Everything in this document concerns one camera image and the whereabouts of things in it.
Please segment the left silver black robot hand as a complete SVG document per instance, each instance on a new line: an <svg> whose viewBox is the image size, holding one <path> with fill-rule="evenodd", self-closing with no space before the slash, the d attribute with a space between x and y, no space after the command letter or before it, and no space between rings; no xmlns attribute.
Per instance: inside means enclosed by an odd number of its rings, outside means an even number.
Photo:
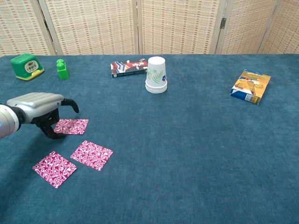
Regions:
<svg viewBox="0 0 299 224"><path fill-rule="evenodd" d="M79 113L77 103L61 94L32 92L7 100L0 105L0 137L18 131L22 124L35 124L48 138L63 138L64 134L52 128L59 121L60 106L71 106Z"/></svg>

